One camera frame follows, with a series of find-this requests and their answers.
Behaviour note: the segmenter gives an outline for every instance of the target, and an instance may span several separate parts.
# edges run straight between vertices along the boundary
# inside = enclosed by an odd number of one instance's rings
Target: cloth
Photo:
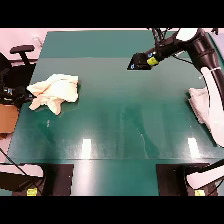
[[[189,103],[200,124],[206,124],[211,131],[209,124],[209,94],[207,87],[203,89],[190,88],[189,93],[191,98]]]
[[[78,76],[53,74],[46,81],[37,82],[27,89],[37,98],[30,105],[31,110],[36,110],[41,105],[47,105],[56,115],[61,112],[61,103],[64,101],[75,102],[77,93]]]

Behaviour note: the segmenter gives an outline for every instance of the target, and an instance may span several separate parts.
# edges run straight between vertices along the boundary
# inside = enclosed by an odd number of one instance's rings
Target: chair armrest
[[[10,50],[10,54],[32,52],[34,51],[34,49],[35,48],[33,45],[21,45],[21,46],[13,47]]]

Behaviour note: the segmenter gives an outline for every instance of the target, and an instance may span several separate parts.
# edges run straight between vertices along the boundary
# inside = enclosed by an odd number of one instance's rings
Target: black office chair
[[[11,54],[19,53],[24,65],[12,66],[10,61],[0,53],[0,72],[4,69],[9,69],[7,74],[3,77],[5,86],[9,88],[16,88],[18,86],[27,87],[30,84],[36,64],[30,64],[26,52],[34,51],[33,45],[22,45],[13,47],[10,50]]]

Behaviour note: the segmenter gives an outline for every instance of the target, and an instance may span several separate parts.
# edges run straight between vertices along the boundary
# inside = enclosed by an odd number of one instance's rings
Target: robotic arm
[[[134,54],[128,70],[151,70],[164,59],[170,56],[177,58],[176,54],[187,51],[208,88],[210,132],[216,143],[224,147],[224,75],[217,53],[205,31],[202,28],[180,28],[167,39],[159,28],[152,28],[152,32],[155,47],[144,53]]]

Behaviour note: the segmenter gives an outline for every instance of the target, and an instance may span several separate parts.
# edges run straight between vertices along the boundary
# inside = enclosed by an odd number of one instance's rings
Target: cream towel
[[[37,82],[27,89],[37,98],[30,105],[36,110],[41,105],[47,105],[56,115],[61,112],[61,103],[75,102],[78,99],[78,76],[53,74],[46,81]]]

